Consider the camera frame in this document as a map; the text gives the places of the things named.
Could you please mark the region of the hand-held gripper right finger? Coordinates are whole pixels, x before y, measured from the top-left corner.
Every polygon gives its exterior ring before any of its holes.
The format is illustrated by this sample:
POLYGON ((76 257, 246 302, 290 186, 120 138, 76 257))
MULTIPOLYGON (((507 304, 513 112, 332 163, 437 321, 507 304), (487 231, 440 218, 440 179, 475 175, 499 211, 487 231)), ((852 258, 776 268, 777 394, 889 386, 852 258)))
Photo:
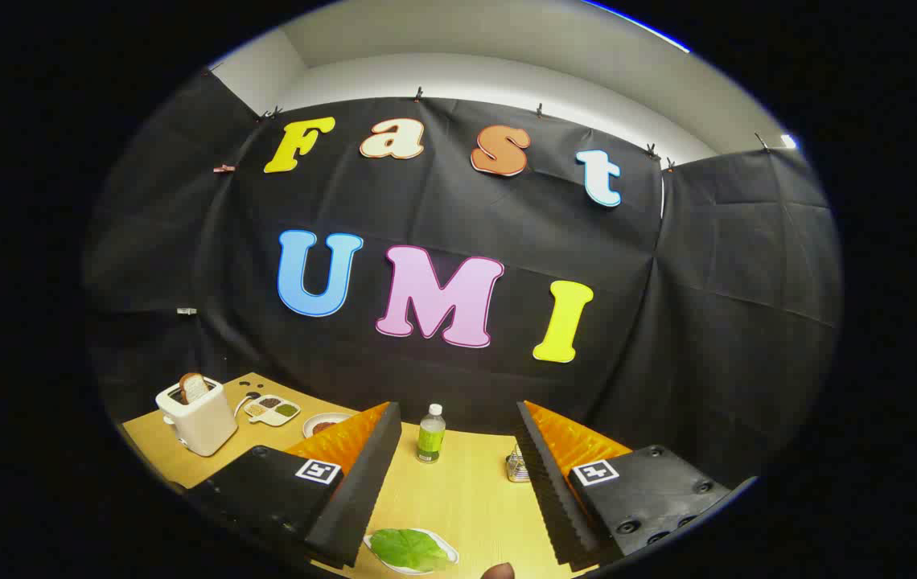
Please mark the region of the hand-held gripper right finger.
POLYGON ((515 437, 557 563, 634 564, 684 538, 756 484, 726 487, 664 445, 629 450, 528 400, 515 437))

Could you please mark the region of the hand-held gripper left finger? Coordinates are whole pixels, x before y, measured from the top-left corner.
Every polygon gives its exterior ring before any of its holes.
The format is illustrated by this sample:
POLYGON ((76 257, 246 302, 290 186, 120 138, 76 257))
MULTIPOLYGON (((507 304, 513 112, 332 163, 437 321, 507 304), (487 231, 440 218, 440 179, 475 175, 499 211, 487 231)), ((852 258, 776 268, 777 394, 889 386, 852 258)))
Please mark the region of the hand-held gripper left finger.
POLYGON ((290 447, 255 445, 185 490, 209 519, 290 563, 356 563, 402 433, 378 404, 290 447))

